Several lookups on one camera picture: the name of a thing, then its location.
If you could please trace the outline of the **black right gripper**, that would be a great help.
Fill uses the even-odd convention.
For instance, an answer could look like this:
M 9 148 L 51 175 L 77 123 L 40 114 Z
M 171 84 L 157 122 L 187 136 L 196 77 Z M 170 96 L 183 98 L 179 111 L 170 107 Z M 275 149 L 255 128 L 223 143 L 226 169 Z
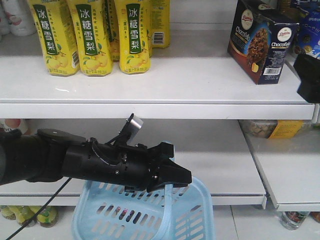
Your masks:
M 293 67 L 300 79 L 297 93 L 308 103 L 320 102 L 320 60 L 299 54 Z

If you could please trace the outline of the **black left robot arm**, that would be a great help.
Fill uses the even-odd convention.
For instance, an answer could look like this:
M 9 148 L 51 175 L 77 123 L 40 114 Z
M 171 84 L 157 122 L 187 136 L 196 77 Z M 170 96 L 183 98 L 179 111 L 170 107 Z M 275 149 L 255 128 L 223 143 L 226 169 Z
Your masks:
M 191 172 L 173 161 L 174 146 L 130 146 L 126 137 L 99 143 L 64 131 L 42 128 L 34 135 L 16 129 L 0 135 L 0 183 L 56 182 L 64 177 L 124 186 L 126 191 L 186 187 Z

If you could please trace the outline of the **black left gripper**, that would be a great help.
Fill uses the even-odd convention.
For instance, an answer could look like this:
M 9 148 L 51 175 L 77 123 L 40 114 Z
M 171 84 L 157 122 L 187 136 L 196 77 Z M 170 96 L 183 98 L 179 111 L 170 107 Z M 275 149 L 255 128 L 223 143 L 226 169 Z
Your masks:
M 166 185 L 187 187 L 192 183 L 192 173 L 172 161 L 173 156 L 174 147 L 167 142 L 151 148 L 142 144 L 111 146 L 97 142 L 71 145 L 65 153 L 61 174 L 121 185 L 131 192 L 153 192 Z

